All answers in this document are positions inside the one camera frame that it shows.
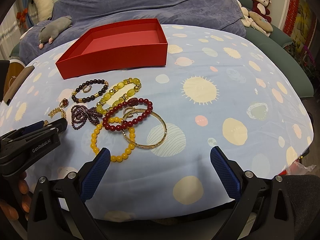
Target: orange bow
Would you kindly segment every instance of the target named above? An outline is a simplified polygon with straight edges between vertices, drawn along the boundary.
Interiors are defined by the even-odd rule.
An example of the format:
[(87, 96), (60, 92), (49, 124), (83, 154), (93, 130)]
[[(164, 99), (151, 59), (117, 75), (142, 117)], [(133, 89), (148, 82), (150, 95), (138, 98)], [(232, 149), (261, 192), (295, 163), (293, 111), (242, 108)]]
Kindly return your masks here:
[(25, 8), (21, 13), (17, 13), (17, 19), (20, 20), (19, 22), (19, 28), (24, 24), (24, 27), (27, 28), (26, 26), (26, 14), (28, 13), (28, 9)]

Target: metal bolt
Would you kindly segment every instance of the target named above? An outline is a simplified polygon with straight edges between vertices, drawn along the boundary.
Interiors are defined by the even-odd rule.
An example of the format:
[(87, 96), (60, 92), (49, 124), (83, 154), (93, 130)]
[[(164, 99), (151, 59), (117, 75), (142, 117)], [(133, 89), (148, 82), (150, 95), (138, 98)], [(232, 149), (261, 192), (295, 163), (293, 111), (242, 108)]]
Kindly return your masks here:
[(68, 174), (68, 178), (69, 179), (73, 179), (73, 178), (75, 178), (76, 177), (76, 173), (73, 171), (73, 172), (70, 172), (69, 174)]
[(40, 183), (44, 183), (44, 182), (45, 182), (45, 177), (41, 177), (41, 178), (39, 179), (39, 182), (40, 182)]
[(282, 181), (282, 177), (278, 175), (278, 176), (276, 176), (276, 180), (281, 182)]
[(246, 171), (244, 174), (248, 178), (252, 178), (253, 177), (253, 173), (251, 171)]

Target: human hand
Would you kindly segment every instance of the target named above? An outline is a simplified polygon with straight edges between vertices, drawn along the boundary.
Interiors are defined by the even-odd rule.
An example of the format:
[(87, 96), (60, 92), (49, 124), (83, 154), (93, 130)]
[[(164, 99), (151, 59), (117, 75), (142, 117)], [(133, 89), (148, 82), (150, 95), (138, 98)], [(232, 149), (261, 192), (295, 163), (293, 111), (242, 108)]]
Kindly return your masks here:
[[(29, 186), (28, 186), (27, 182), (25, 181), (26, 177), (27, 177), (27, 173), (24, 171), (20, 175), (18, 187), (19, 187), (20, 192), (23, 194), (22, 195), (22, 208), (25, 212), (29, 213), (31, 198), (27, 195), (27, 193), (29, 192)], [(18, 212), (12, 206), (7, 204), (2, 199), (0, 199), (0, 207), (1, 207), (4, 215), (7, 217), (7, 219), (17, 220), (19, 218)]]

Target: gray plush toy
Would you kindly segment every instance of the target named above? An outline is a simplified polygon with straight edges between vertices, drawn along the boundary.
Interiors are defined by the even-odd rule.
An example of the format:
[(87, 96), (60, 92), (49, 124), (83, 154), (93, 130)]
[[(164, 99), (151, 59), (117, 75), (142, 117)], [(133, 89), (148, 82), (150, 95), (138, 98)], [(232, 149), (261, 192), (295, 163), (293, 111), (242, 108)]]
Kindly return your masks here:
[(63, 16), (43, 27), (39, 33), (39, 48), (42, 49), (46, 42), (51, 44), (60, 33), (72, 26), (71, 23), (71, 16)]

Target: planet print tablecloth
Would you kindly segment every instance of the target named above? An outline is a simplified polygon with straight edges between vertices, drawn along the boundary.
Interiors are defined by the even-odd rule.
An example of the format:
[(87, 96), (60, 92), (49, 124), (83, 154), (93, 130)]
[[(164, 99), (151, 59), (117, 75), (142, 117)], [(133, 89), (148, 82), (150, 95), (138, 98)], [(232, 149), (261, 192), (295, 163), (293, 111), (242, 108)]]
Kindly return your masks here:
[[(4, 134), (50, 120), (48, 113), (63, 98), (71, 99), (71, 92), (86, 80), (105, 79), (112, 86), (129, 77), (141, 80), (142, 88), (135, 96), (153, 102), (154, 111), (167, 124), (168, 135), (159, 147), (135, 148), (127, 160), (110, 164), (93, 198), (86, 202), (97, 219), (166, 218), (224, 204), (231, 199), (210, 163), (212, 147), (218, 145), (243, 170), (272, 178), (313, 140), (312, 125), (299, 97), (282, 72), (252, 43), (202, 27), (162, 27), (169, 43), (165, 67), (116, 70), (63, 80), (55, 62), (72, 41), (32, 61), (30, 65), (35, 69), (10, 105), (0, 106), (0, 129)], [(125, 86), (108, 103), (132, 87)], [(100, 89), (101, 85), (93, 85), (91, 92)], [(85, 105), (92, 107), (96, 103)], [(66, 109), (69, 125), (60, 135), (61, 146), (27, 170), (31, 191), (40, 176), (63, 178), (95, 157), (90, 148), (95, 127), (87, 122), (74, 130), (70, 113), (73, 105)], [(136, 141), (155, 143), (163, 131), (160, 122), (150, 116), (136, 127)], [(97, 139), (97, 146), (107, 147), (112, 155), (122, 154), (128, 146), (121, 133), (104, 129)]]

